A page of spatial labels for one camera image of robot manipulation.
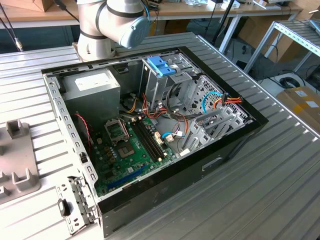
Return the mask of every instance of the yellow wire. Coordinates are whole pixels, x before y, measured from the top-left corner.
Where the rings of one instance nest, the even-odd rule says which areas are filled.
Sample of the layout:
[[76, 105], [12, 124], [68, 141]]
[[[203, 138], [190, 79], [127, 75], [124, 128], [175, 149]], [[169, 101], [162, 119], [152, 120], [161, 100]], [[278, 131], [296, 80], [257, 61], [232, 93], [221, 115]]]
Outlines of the yellow wire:
[[127, 111], [128, 114], [132, 113], [136, 109], [136, 102], [137, 98], [134, 99], [132, 108], [129, 111]]

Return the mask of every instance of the metal shelf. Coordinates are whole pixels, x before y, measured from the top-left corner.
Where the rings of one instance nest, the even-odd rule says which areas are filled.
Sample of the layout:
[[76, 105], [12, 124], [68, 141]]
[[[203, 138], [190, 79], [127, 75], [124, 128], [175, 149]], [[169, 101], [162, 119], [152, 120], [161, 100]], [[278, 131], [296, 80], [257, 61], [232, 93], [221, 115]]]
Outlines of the metal shelf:
[[[280, 38], [284, 34], [287, 37], [294, 40], [295, 42], [297, 42], [298, 44], [300, 44], [301, 46], [308, 49], [311, 53], [314, 53], [315, 55], [320, 57], [320, 35], [316, 33], [316, 31], [309, 25], [308, 20], [274, 21], [271, 24], [268, 31], [266, 32], [262, 41], [256, 48], [255, 52], [253, 53], [245, 69], [243, 70], [245, 73], [248, 73], [250, 69], [253, 67], [254, 63], [259, 57], [261, 50], [270, 39], [274, 30], [278, 30], [280, 33], [273, 41], [272, 43], [273, 46], [277, 45]], [[267, 53], [265, 54], [265, 57], [267, 58], [274, 49], [275, 48], [271, 46], [267, 51]], [[307, 57], [305, 57], [302, 60], [302, 62], [299, 63], [295, 71], [297, 71], [301, 67], [301, 65], [308, 59], [311, 53], [308, 53]]]
[[[109, 239], [300, 240], [320, 227], [319, 135], [200, 36], [147, 37], [120, 55], [187, 46], [269, 120], [235, 158]], [[63, 142], [40, 69], [78, 63], [72, 47], [0, 55], [0, 127], [21, 118], [30, 124], [41, 188], [0, 205], [1, 236], [70, 239], [57, 206], [55, 185], [79, 173]], [[74, 239], [102, 239], [88, 227]]]

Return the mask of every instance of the green circuit board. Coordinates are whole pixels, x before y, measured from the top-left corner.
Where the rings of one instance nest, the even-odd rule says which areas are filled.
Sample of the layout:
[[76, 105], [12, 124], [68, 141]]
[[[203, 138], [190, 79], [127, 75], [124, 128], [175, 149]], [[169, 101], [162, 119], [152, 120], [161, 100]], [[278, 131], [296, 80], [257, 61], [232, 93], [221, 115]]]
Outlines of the green circuit board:
[[[154, 126], [150, 119], [144, 118], [142, 123], [150, 129], [150, 132], [153, 132], [151, 128], [154, 129]], [[164, 144], [160, 149], [166, 153], [166, 156], [161, 161], [152, 159], [130, 122], [125, 124], [125, 128], [130, 138], [127, 142], [118, 142], [116, 146], [111, 144], [110, 137], [104, 128], [91, 136], [94, 142], [91, 159], [98, 174], [95, 189], [99, 197], [154, 169], [161, 168], [176, 158], [173, 151]], [[114, 132], [115, 135], [121, 134], [117, 127], [114, 128]]]

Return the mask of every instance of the motherboard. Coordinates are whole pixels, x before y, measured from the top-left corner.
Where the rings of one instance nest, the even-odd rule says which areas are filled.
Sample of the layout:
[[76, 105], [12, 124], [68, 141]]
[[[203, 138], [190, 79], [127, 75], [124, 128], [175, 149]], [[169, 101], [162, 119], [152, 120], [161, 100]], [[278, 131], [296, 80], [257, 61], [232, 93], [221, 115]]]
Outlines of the motherboard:
[[104, 127], [91, 136], [91, 159], [98, 174], [95, 189], [99, 197], [176, 158], [170, 147], [157, 142], [157, 131], [147, 117], [135, 122], [119, 118]]

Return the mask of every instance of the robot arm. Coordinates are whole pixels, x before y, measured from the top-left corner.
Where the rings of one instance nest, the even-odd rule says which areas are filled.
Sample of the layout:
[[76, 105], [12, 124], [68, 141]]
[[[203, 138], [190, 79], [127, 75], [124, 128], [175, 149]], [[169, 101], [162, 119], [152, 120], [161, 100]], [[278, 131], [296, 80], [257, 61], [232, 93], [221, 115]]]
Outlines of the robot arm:
[[78, 53], [87, 61], [112, 57], [112, 41], [125, 48], [138, 46], [149, 31], [140, 0], [78, 0]]

